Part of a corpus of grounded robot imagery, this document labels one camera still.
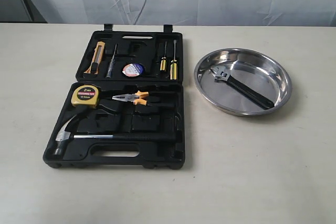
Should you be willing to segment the black plastic tool case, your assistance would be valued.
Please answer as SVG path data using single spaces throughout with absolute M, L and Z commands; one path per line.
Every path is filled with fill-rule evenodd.
M 173 40 L 177 40 L 177 80 L 170 79 L 173 59 Z M 98 74 L 84 73 L 90 66 L 97 42 L 103 41 L 105 50 Z M 166 49 L 166 71 L 160 71 L 161 58 Z M 106 78 L 108 66 L 118 44 L 112 77 Z M 126 77 L 125 65 L 139 63 L 144 73 Z M 88 167 L 96 165 L 127 165 L 144 168 L 167 167 L 180 169 L 185 162 L 185 125 L 183 91 L 183 37 L 172 25 L 162 31 L 116 31 L 112 24 L 93 32 L 76 72 L 76 82 L 70 87 L 57 122 L 43 154 L 43 161 L 52 168 Z M 82 85 L 93 85 L 99 90 L 95 108 L 73 106 L 73 92 Z M 113 100 L 114 95 L 149 92 L 145 98 L 150 105 Z M 77 116 L 66 128 L 72 134 L 117 133 L 175 133 L 175 142 L 114 141 L 72 139 L 63 155 L 53 155 L 56 135 L 62 125 Z

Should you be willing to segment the adjustable wrench black handle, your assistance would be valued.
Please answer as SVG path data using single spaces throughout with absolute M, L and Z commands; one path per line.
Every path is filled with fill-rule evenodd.
M 235 79 L 231 75 L 230 70 L 227 69 L 224 65 L 211 66 L 211 72 L 215 75 L 215 81 L 226 82 L 229 86 L 237 90 L 239 93 L 247 97 L 249 100 L 264 110 L 275 107 L 275 104 L 271 100 Z

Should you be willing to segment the large yellow black screwdriver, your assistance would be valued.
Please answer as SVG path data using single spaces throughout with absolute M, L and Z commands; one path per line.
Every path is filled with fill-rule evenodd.
M 177 40 L 173 40 L 174 51 L 173 51 L 173 59 L 170 65 L 170 79 L 171 80 L 177 80 L 176 44 L 177 44 Z

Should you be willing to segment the small yellow black screwdriver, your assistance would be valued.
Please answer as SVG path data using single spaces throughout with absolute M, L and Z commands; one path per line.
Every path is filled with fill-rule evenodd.
M 160 71 L 166 71 L 166 49 L 167 49 L 167 41 L 164 43 L 164 53 L 161 58 Z

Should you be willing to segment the electrical tape roll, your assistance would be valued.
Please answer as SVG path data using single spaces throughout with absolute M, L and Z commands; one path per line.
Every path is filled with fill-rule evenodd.
M 139 63 L 130 63 L 123 67 L 122 73 L 130 78 L 138 77 L 144 73 L 144 67 Z

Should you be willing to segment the clear tester screwdriver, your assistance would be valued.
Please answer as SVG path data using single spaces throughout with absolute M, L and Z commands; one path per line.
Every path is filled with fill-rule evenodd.
M 110 60 L 109 66 L 108 66 L 108 70 L 107 70 L 107 73 L 106 73 L 106 78 L 111 78 L 112 77 L 112 69 L 113 69 L 113 65 L 114 65 L 114 59 L 115 59 L 115 56 L 117 55 L 117 47 L 118 47 L 118 44 L 115 44 L 114 51 L 113 51 L 113 54 L 112 54 L 112 57 L 111 57 L 111 60 Z

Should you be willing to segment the yellow measuring tape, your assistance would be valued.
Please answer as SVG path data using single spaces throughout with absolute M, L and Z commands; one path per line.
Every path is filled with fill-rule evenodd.
M 99 90 L 93 85 L 79 86 L 72 94 L 71 104 L 73 106 L 87 105 L 95 108 L 99 100 Z

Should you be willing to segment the yellow utility knife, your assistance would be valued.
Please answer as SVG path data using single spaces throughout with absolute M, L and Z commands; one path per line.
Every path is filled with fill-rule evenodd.
M 104 50 L 105 50 L 105 43 L 103 41 L 99 41 L 96 44 L 94 54 L 92 57 L 91 64 L 89 68 L 84 72 L 87 74 L 98 74 L 99 72 L 99 65 L 102 61 Z

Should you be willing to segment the round stainless steel tray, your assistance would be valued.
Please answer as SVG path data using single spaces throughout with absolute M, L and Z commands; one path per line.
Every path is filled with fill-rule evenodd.
M 275 107 L 264 110 L 226 82 L 215 81 L 211 66 L 224 65 L 231 75 L 271 100 Z M 225 48 L 208 53 L 194 68 L 194 81 L 200 94 L 214 107 L 236 116 L 260 116 L 284 106 L 292 94 L 287 71 L 276 60 L 261 52 Z

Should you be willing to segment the yellow handled pliers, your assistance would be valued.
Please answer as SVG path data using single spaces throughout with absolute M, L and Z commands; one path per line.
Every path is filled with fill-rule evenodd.
M 121 101 L 121 102 L 131 102 L 134 105 L 150 105 L 150 103 L 145 99 L 149 96 L 149 92 L 138 91 L 133 94 L 120 94 L 114 95 L 112 97 L 113 100 Z

